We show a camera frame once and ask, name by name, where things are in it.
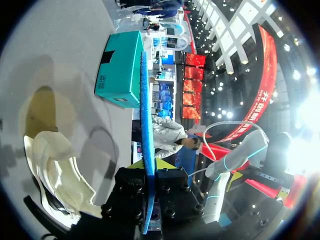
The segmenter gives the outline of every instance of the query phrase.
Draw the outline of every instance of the cable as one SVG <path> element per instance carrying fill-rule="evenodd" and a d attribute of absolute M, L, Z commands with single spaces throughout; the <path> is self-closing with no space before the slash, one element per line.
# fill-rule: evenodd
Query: cable
<path fill-rule="evenodd" d="M 204 141 L 205 146 L 208 148 L 209 152 L 212 154 L 215 162 L 217 161 L 217 158 L 216 158 L 216 155 L 214 154 L 214 152 L 211 150 L 211 148 L 209 147 L 209 145 L 208 145 L 208 143 L 207 143 L 206 133 L 207 133 L 207 131 L 208 131 L 209 129 L 211 129 L 211 128 L 215 127 L 215 126 L 224 125 L 224 124 L 237 124 L 237 125 L 239 125 L 239 124 L 249 124 L 249 125 L 251 125 L 251 126 L 256 127 L 258 130 L 260 130 L 260 131 L 262 132 L 262 134 L 265 136 L 266 141 L 269 142 L 269 138 L 268 138 L 268 136 L 266 135 L 265 131 L 264 131 L 259 125 L 255 124 L 255 123 L 253 123 L 253 122 L 251 122 L 251 121 L 219 121 L 219 122 L 213 123 L 213 124 L 211 124 L 211 125 L 209 125 L 209 126 L 206 127 L 206 129 L 204 130 L 204 132 L 203 132 L 203 134 L 202 134 L 202 138 L 203 138 L 203 141 Z M 257 154 L 258 152 L 262 151 L 262 150 L 265 149 L 266 147 L 267 147 L 267 146 L 264 146 L 263 148 L 259 149 L 258 151 L 252 153 L 252 154 L 248 157 L 248 159 L 249 159 L 250 157 L 254 156 L 255 154 Z M 223 163 L 224 163 L 225 168 L 226 168 L 227 170 L 229 170 L 229 169 L 227 168 L 227 166 L 226 166 L 225 160 L 226 160 L 226 156 L 224 156 Z M 205 171 L 206 169 L 207 169 L 207 167 L 206 167 L 206 168 L 203 168 L 203 169 L 200 169 L 200 170 L 197 170 L 197 171 L 189 174 L 188 177 L 191 177 L 192 175 L 195 175 L 195 174 L 197 174 L 197 173 L 199 173 L 199 172 Z"/>

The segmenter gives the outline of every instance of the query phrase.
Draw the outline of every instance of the bright light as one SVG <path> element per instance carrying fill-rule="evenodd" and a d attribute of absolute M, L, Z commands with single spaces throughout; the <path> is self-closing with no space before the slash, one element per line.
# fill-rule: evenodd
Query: bright light
<path fill-rule="evenodd" d="M 290 51 L 290 46 L 289 46 L 288 44 L 285 44 L 285 45 L 284 45 L 284 50 L 286 50 L 287 52 L 289 52 L 289 51 Z"/>
<path fill-rule="evenodd" d="M 305 170 L 307 175 L 318 172 L 320 169 L 320 161 L 317 158 L 319 148 L 320 141 L 317 134 L 308 141 L 300 138 L 293 139 L 287 155 L 289 171 L 299 173 Z"/>
<path fill-rule="evenodd" d="M 232 112 L 230 112 L 230 111 L 226 114 L 226 117 L 227 117 L 228 119 L 232 119 L 233 116 L 234 116 L 234 114 L 233 114 Z"/>
<path fill-rule="evenodd" d="M 303 123 L 310 129 L 320 131 L 319 119 L 320 111 L 318 111 L 320 103 L 320 94 L 313 90 L 307 100 L 301 105 L 298 114 Z"/>
<path fill-rule="evenodd" d="M 295 80 L 299 80 L 301 78 L 301 74 L 300 74 L 300 72 L 298 72 L 298 70 L 293 71 L 293 78 Z"/>
<path fill-rule="evenodd" d="M 308 74 L 309 76 L 312 76 L 315 73 L 316 73 L 316 69 L 307 67 L 306 74 Z"/>

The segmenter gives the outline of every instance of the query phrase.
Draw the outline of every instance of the person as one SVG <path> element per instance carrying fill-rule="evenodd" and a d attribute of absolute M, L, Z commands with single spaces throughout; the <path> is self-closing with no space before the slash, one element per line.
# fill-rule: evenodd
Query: person
<path fill-rule="evenodd" d="M 134 14 L 141 14 L 141 15 L 146 15 L 146 16 L 155 16 L 159 15 L 157 18 L 158 19 L 167 19 L 174 17 L 177 14 L 183 14 L 184 11 L 182 10 L 150 10 L 149 7 L 141 8 L 138 10 L 133 11 Z"/>
<path fill-rule="evenodd" d="M 169 157 L 177 153 L 183 146 L 191 150 L 198 150 L 201 146 L 199 138 L 188 138 L 184 127 L 175 121 L 152 115 L 152 128 L 154 148 L 160 149 L 155 154 L 155 158 Z M 131 140 L 141 143 L 141 138 L 141 122 L 133 120 Z"/>
<path fill-rule="evenodd" d="M 181 8 L 182 0 L 120 0 L 122 8 L 130 8 L 133 6 L 150 7 L 150 11 L 172 11 Z"/>

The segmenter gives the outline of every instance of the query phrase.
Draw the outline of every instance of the red banner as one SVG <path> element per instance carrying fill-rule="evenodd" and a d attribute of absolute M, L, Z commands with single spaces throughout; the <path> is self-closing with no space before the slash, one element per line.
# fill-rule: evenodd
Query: red banner
<path fill-rule="evenodd" d="M 250 111 L 243 119 L 244 122 L 256 123 L 258 121 L 270 102 L 270 98 L 274 92 L 276 83 L 277 52 L 275 40 L 260 25 L 259 29 L 261 32 L 263 43 L 263 73 L 257 96 L 251 106 Z M 237 137 L 248 131 L 250 128 L 251 125 L 249 124 L 241 124 L 224 139 L 218 141 L 218 143 L 236 139 Z"/>
<path fill-rule="evenodd" d="M 184 69 L 184 77 L 189 79 L 202 80 L 204 78 L 204 70 L 193 66 L 186 66 Z"/>
<path fill-rule="evenodd" d="M 184 106 L 182 108 L 182 117 L 184 119 L 201 119 L 201 114 L 195 107 Z"/>
<path fill-rule="evenodd" d="M 192 80 L 184 80 L 183 91 L 201 93 L 202 92 L 202 82 L 192 81 Z"/>
<path fill-rule="evenodd" d="M 186 54 L 186 64 L 198 67 L 204 67 L 206 62 L 206 56 L 201 56 L 197 54 Z"/>

